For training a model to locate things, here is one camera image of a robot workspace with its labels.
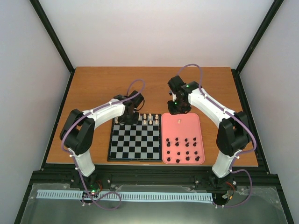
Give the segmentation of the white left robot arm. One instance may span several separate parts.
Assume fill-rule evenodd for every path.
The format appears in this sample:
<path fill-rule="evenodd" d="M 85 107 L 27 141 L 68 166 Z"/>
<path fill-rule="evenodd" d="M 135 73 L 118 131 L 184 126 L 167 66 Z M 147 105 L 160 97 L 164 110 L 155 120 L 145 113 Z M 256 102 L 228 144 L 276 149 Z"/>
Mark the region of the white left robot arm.
<path fill-rule="evenodd" d="M 61 148 L 73 158 L 75 169 L 82 175 L 80 181 L 87 188 L 94 187 L 97 182 L 90 155 L 94 130 L 114 118 L 120 124 L 136 125 L 139 120 L 137 108 L 141 103 L 144 103 L 144 96 L 133 91 L 128 96 L 117 95 L 99 107 L 70 112 L 59 136 Z"/>

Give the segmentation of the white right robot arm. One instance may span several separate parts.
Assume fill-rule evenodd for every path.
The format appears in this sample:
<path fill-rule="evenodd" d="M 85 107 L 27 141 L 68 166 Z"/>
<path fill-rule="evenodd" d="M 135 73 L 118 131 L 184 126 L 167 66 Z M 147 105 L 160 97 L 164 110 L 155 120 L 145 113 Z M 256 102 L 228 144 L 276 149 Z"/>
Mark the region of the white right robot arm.
<path fill-rule="evenodd" d="M 196 107 L 218 128 L 216 145 L 219 153 L 207 181 L 213 189 L 219 189 L 243 149 L 253 141 L 247 115 L 226 108 L 195 81 L 187 84 L 180 76 L 174 76 L 168 81 L 168 86 L 172 95 L 172 100 L 167 103 L 170 114 L 186 114 Z"/>

